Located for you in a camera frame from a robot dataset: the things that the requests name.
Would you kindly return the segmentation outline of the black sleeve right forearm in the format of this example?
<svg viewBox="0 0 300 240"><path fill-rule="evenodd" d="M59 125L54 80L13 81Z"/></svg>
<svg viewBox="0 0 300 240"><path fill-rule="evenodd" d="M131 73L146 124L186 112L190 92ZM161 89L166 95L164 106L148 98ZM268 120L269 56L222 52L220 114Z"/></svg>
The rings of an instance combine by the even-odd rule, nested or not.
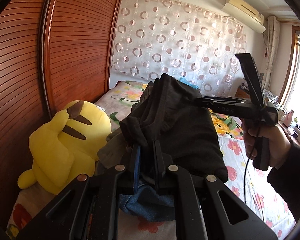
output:
<svg viewBox="0 0 300 240"><path fill-rule="evenodd" d="M267 182L287 203L295 221L300 219L300 147L291 143L285 163L272 168Z"/></svg>

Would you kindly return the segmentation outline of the person's right hand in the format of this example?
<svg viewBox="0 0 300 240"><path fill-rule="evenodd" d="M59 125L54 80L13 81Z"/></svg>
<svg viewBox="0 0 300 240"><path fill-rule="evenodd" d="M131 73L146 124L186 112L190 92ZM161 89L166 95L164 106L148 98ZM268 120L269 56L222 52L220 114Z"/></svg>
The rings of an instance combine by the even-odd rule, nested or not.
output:
<svg viewBox="0 0 300 240"><path fill-rule="evenodd" d="M269 140L269 166L279 169L285 163L292 145L279 125L252 127L247 120L242 119L241 128L247 157L250 159L257 157L257 150L253 149L253 145L259 132L259 137Z"/></svg>

